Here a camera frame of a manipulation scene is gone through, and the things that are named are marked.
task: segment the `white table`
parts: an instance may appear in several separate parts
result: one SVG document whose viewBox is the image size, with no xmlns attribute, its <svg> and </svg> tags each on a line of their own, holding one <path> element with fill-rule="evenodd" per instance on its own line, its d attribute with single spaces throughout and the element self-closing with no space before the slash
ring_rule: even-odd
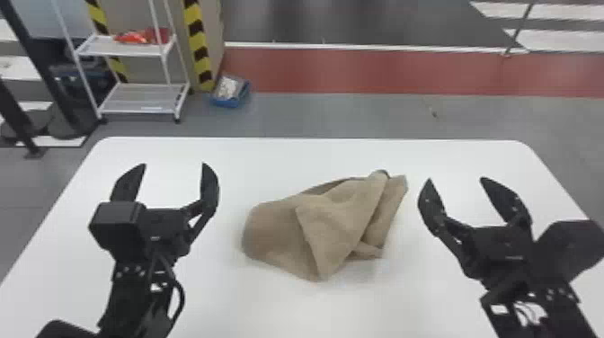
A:
<svg viewBox="0 0 604 338">
<path fill-rule="evenodd" d="M 115 180 L 148 163 L 140 201 L 178 207 L 195 200 L 201 162 L 218 173 L 217 215 L 177 263 L 187 305 L 171 338 L 494 337 L 478 299 L 416 208 L 433 178 L 449 214 L 472 225 L 502 224 L 478 178 L 516 191 L 540 235 L 583 212 L 528 147 L 513 141 L 275 138 L 110 138 L 100 142 L 0 287 L 0 337 L 33 338 L 61 318 L 96 332 L 113 261 L 88 222 Z M 395 218 L 384 258 L 348 263 L 327 282 L 300 280 L 240 250 L 255 204 L 320 182 L 384 168 L 405 173 L 410 190 Z M 604 334 L 604 264 L 574 283 L 582 310 Z"/>
</svg>

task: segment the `red object on shelf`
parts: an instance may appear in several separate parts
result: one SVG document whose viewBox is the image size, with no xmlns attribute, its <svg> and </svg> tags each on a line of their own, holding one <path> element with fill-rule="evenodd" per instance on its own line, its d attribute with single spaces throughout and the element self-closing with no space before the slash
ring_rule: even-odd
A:
<svg viewBox="0 0 604 338">
<path fill-rule="evenodd" d="M 143 31 L 127 31 L 125 33 L 120 33 L 113 37 L 113 39 L 118 42 L 132 44 L 157 43 L 154 27 L 149 27 Z M 170 30 L 165 27 L 161 27 L 159 29 L 159 40 L 162 44 L 167 43 L 170 40 Z"/>
</svg>

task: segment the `small box on floor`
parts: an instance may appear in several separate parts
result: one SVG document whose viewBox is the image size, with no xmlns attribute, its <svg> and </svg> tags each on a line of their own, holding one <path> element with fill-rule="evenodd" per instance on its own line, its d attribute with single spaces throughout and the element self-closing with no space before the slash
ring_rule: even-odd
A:
<svg viewBox="0 0 604 338">
<path fill-rule="evenodd" d="M 250 82 L 241 77 L 222 75 L 212 93 L 211 101 L 217 106 L 236 108 L 249 92 Z"/>
</svg>

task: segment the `shelf rack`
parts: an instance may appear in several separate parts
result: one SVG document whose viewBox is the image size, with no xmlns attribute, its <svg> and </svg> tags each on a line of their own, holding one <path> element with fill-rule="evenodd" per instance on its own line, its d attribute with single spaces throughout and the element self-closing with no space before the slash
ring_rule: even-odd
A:
<svg viewBox="0 0 604 338">
<path fill-rule="evenodd" d="M 155 35 L 158 40 L 161 38 L 159 23 L 155 11 L 153 0 L 147 0 Z M 181 62 L 182 75 L 184 79 L 188 79 L 186 65 L 182 57 L 181 46 L 174 32 L 174 22 L 168 0 L 163 0 L 164 9 L 167 14 L 170 31 L 173 33 L 166 43 L 157 44 L 126 44 L 117 42 L 110 35 L 101 35 L 96 33 L 92 20 L 88 20 L 91 27 L 91 35 L 76 49 L 73 41 L 67 31 L 65 19 L 61 13 L 57 0 L 50 0 L 61 30 L 67 39 L 67 45 L 71 50 L 75 66 L 82 77 L 84 88 L 88 94 L 88 98 L 96 113 L 96 117 L 101 120 L 105 114 L 173 114 L 175 122 L 180 122 L 182 104 L 191 88 L 191 84 L 187 80 L 185 83 L 175 84 L 172 82 L 172 77 L 168 71 L 168 57 L 174 47 L 177 49 L 178 57 Z M 81 64 L 81 57 L 103 57 L 109 65 L 109 57 L 125 57 L 125 58 L 160 58 L 162 69 L 165 77 L 165 84 L 131 84 L 122 83 L 120 78 L 113 72 L 116 84 L 105 97 L 103 102 L 99 104 L 93 95 L 91 86 L 85 76 L 84 69 Z"/>
</svg>

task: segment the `yellow and black striped pole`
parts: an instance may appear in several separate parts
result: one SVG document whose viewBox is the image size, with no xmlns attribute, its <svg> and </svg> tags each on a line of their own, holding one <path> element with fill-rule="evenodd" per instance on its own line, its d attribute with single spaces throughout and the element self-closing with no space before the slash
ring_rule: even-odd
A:
<svg viewBox="0 0 604 338">
<path fill-rule="evenodd" d="M 212 66 L 208 54 L 208 40 L 203 28 L 203 15 L 197 0 L 182 0 L 184 24 L 189 34 L 189 47 L 193 58 L 193 68 L 199 89 L 211 91 L 214 88 Z"/>
<path fill-rule="evenodd" d="M 105 12 L 99 6 L 98 0 L 85 0 L 88 4 L 88 13 L 90 14 L 90 18 L 93 20 L 94 28 L 99 34 L 109 35 L 109 28 L 107 27 L 107 17 L 105 16 Z M 109 67 L 115 75 L 118 76 L 121 82 L 128 82 L 128 77 L 126 76 L 126 66 L 120 61 L 120 58 L 110 57 L 109 58 Z"/>
</svg>

